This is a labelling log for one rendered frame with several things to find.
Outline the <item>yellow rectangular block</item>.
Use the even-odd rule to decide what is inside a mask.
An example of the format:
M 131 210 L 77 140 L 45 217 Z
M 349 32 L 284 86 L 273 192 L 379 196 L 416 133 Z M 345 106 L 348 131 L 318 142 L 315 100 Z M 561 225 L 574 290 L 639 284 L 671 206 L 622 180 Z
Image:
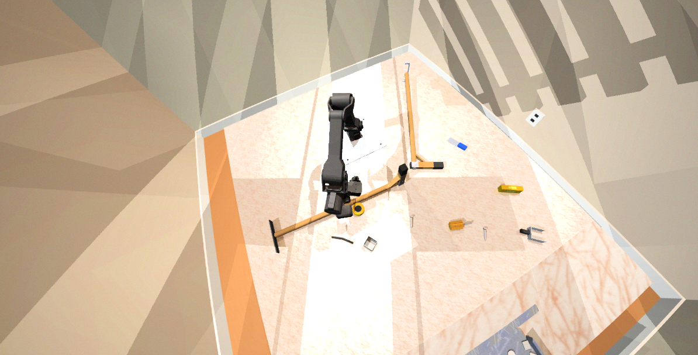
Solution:
M 506 193 L 521 193 L 523 191 L 522 186 L 515 186 L 515 185 L 501 185 L 497 188 L 499 192 L 506 192 Z

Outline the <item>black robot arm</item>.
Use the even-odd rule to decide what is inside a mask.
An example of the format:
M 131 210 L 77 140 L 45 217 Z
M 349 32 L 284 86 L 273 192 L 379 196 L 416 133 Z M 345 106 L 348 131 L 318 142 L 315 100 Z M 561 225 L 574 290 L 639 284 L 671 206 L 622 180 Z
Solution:
M 346 189 L 348 196 L 360 197 L 362 192 L 361 180 L 358 176 L 348 182 L 348 174 L 342 159 L 343 129 L 350 141 L 362 138 L 362 120 L 355 117 L 355 97 L 352 93 L 332 93 L 327 101 L 330 121 L 330 139 L 328 158 L 323 165 L 321 174 L 322 192 L 326 192 L 324 211 L 334 215 L 341 214 L 343 194 Z M 332 110 L 333 109 L 333 110 Z M 329 185 L 325 185 L 329 184 Z

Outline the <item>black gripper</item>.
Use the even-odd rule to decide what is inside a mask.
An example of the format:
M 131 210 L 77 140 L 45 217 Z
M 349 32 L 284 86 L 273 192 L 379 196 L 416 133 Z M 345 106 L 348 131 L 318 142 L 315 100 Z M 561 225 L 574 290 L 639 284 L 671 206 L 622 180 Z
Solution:
M 348 190 L 346 189 L 345 194 L 343 194 L 343 206 L 342 206 L 341 214 L 336 215 L 337 219 L 348 218 L 348 217 L 353 216 L 352 207 L 351 206 L 344 206 L 344 204 L 349 204 L 351 201 L 350 196 L 348 196 L 349 198 L 346 197 L 347 193 L 348 193 Z

